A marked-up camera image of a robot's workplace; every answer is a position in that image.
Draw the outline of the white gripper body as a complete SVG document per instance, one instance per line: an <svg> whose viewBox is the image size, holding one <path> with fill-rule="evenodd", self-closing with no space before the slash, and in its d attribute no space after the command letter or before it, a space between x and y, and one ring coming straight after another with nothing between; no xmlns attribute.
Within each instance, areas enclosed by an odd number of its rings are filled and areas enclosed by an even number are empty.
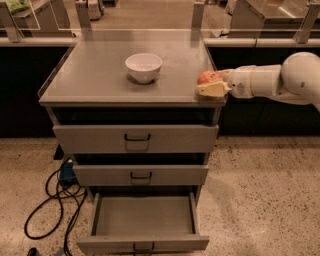
<svg viewBox="0 0 320 256"><path fill-rule="evenodd" d="M227 83L230 87L230 94L235 98L250 99L253 97L251 89L252 71L255 66L241 66L233 69L228 75Z"/></svg>

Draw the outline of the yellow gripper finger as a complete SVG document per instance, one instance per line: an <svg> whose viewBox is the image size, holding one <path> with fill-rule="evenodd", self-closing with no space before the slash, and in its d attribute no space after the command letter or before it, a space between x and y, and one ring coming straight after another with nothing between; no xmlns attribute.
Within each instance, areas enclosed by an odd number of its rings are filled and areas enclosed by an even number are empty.
<svg viewBox="0 0 320 256"><path fill-rule="evenodd" d="M218 73L222 76L225 82L228 82L232 78L233 69L219 70Z"/></svg>
<svg viewBox="0 0 320 256"><path fill-rule="evenodd" d="M230 91L230 87L224 81L205 83L198 85L196 88L196 93L198 95L215 98L224 97Z"/></svg>

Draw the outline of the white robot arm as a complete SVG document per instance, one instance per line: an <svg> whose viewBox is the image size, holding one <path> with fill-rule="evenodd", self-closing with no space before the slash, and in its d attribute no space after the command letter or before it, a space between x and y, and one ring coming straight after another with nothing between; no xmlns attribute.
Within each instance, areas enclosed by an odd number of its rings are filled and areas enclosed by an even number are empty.
<svg viewBox="0 0 320 256"><path fill-rule="evenodd" d="M282 64L207 70L199 75L195 92L203 97L230 93L240 99L265 97L287 104L312 104L320 111L320 58L298 52Z"/></svg>

